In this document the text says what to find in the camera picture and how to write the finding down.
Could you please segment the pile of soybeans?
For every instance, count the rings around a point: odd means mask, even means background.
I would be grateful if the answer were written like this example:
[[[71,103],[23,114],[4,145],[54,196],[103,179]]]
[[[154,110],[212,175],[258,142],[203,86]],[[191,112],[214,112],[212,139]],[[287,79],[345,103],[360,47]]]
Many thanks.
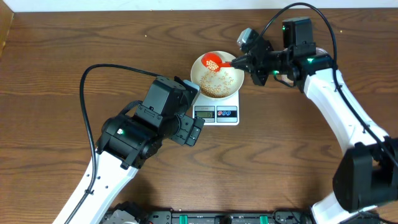
[[[213,72],[208,69],[199,79],[201,92],[211,98],[232,95],[240,84],[241,75],[236,72]]]

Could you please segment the cream ceramic bowl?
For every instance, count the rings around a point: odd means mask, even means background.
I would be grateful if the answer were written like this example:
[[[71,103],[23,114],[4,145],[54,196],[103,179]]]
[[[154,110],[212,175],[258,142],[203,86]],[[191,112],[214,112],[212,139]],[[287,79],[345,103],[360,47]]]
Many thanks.
[[[194,62],[190,78],[200,87],[200,93],[210,99],[223,99],[237,93],[244,82],[244,72],[235,68],[220,68],[218,72],[202,64],[200,56]]]

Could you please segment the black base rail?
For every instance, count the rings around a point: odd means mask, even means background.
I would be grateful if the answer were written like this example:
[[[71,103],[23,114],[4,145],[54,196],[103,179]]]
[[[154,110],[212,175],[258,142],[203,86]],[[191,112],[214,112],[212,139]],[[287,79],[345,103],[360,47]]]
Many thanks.
[[[134,202],[117,204],[107,211],[100,223],[137,223],[137,224],[311,224],[308,212],[276,210],[260,213],[206,213],[183,212],[181,210],[145,211]]]

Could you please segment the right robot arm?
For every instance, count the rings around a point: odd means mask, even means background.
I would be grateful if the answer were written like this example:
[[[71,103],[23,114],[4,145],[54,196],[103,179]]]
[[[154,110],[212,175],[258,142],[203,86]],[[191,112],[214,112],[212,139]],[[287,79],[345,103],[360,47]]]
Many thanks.
[[[307,17],[282,23],[284,48],[275,51],[255,30],[245,29],[237,43],[243,52],[232,61],[263,86],[270,75],[298,88],[320,110],[335,134],[342,160],[333,176],[333,191],[312,206],[315,223],[344,223],[397,200],[397,139],[390,137],[363,110],[346,86],[332,57],[318,48]]]

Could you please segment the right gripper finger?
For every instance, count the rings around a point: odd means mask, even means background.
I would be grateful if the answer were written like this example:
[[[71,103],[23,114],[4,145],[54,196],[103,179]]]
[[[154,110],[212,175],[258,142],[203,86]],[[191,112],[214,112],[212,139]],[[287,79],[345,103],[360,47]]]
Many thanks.
[[[252,62],[252,55],[250,53],[244,54],[231,61],[231,65],[250,65]]]
[[[231,66],[235,69],[242,70],[248,73],[252,72],[252,65],[248,63],[231,62]]]

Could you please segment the red plastic measuring scoop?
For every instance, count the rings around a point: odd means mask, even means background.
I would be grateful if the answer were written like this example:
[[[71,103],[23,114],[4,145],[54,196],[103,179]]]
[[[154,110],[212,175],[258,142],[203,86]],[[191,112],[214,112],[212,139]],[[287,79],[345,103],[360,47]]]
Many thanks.
[[[213,72],[219,72],[222,68],[231,67],[231,62],[223,62],[222,59],[215,53],[206,53],[202,59],[202,64]]]

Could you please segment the clear plastic container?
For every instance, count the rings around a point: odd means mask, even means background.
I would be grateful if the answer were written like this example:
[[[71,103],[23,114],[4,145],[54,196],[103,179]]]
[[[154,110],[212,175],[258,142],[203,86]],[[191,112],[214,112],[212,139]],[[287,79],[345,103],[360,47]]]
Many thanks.
[[[323,48],[316,47],[316,58],[330,58],[330,54]]]

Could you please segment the white digital kitchen scale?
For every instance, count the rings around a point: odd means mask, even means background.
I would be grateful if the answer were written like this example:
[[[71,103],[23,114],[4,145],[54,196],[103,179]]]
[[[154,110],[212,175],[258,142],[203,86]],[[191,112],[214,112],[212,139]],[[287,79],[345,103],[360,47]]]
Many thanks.
[[[193,105],[193,116],[204,119],[207,126],[237,126],[239,115],[238,92],[226,98],[210,98],[200,94]]]

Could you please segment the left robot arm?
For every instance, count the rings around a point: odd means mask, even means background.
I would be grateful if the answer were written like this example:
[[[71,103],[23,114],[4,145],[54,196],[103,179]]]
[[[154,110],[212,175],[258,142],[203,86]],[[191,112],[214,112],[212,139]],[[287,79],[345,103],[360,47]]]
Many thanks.
[[[194,146],[204,120],[186,112],[199,94],[200,87],[188,80],[158,76],[144,101],[132,102],[108,119],[96,143],[96,157],[54,222],[99,223],[164,139]]]

